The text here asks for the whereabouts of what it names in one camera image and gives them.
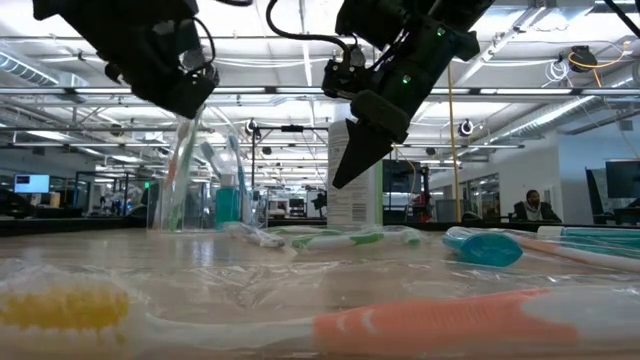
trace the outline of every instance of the person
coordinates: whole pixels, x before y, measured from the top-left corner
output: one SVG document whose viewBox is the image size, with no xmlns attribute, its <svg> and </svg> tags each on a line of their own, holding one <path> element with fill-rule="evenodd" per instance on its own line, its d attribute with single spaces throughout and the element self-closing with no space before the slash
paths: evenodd
<svg viewBox="0 0 640 360">
<path fill-rule="evenodd" d="M 553 212 L 551 204 L 540 201 L 536 190 L 527 191 L 527 200 L 513 206 L 515 219 L 518 221 L 562 222 Z"/>
</svg>

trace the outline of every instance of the wall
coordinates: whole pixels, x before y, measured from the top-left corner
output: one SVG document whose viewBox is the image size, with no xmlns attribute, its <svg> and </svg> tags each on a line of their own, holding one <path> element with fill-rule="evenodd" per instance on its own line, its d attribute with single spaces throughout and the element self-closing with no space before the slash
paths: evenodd
<svg viewBox="0 0 640 360">
<path fill-rule="evenodd" d="M 488 163 L 463 163 L 459 182 L 497 173 L 502 216 L 513 212 L 513 205 L 523 201 L 528 190 L 536 189 L 540 194 L 550 190 L 551 205 L 562 216 L 557 136 L 549 133 L 542 140 L 526 141 L 524 145 L 524 149 L 498 150 L 490 156 Z M 434 174 L 429 180 L 431 189 L 452 184 L 452 171 Z"/>
<path fill-rule="evenodd" d="M 76 171 L 95 171 L 95 157 L 62 153 L 48 148 L 45 155 L 34 155 L 30 149 L 0 150 L 0 173 L 39 173 L 73 179 Z"/>
<path fill-rule="evenodd" d="M 640 131 L 625 132 L 640 152 Z M 560 177 L 564 218 L 567 223 L 592 224 L 589 190 L 585 169 L 602 169 L 607 160 L 634 159 L 633 150 L 624 141 L 617 125 L 611 124 L 575 136 L 558 137 Z"/>
</svg>

